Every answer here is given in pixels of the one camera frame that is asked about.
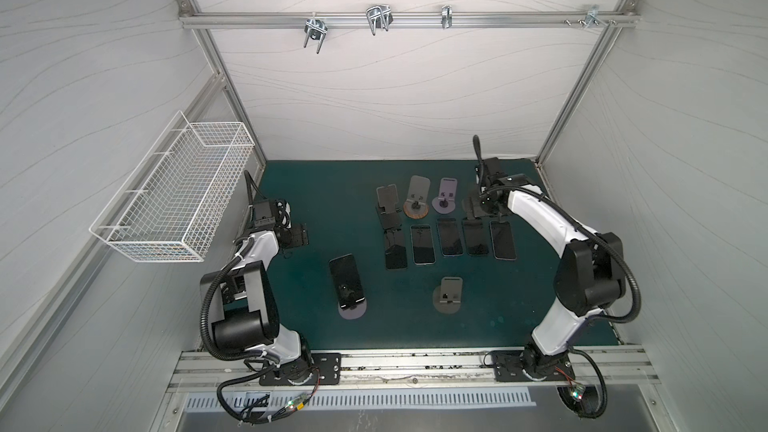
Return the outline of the phone from grey stand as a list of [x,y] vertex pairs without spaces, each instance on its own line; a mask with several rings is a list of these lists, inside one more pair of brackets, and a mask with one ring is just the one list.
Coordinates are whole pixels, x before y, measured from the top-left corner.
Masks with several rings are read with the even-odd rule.
[[484,222],[481,219],[463,219],[462,230],[467,253],[471,256],[487,256],[489,246]]

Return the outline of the wooden round base phone stand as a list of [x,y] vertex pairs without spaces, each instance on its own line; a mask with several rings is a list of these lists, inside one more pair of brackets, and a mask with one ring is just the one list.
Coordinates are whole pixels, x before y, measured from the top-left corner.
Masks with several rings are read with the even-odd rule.
[[413,220],[425,218],[429,213],[428,195],[431,181],[427,177],[413,175],[410,179],[403,212]]

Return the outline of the dark phone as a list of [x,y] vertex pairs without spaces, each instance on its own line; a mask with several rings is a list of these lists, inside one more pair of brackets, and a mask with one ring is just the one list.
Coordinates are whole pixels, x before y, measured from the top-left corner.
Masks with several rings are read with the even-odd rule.
[[387,270],[407,268],[405,234],[402,229],[388,230],[384,233],[385,267]]

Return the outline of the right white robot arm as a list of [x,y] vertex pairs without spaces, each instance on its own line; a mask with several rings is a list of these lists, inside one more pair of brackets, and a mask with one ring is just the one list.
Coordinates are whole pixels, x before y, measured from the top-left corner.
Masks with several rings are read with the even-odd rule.
[[542,381],[566,360],[568,346],[580,329],[604,317],[606,309],[626,293],[625,266],[615,259],[623,255],[621,240],[579,223],[533,184],[475,190],[464,204],[477,218],[522,218],[560,259],[553,281],[555,299],[520,356],[525,374]]

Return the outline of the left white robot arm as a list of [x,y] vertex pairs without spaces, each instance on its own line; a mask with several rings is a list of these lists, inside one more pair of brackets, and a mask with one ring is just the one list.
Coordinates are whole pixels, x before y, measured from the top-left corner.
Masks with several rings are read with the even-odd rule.
[[203,348],[221,361],[262,361],[276,379],[299,385],[312,375],[306,339],[281,324],[268,267],[280,252],[272,230],[239,241],[221,269],[200,280],[198,329]]

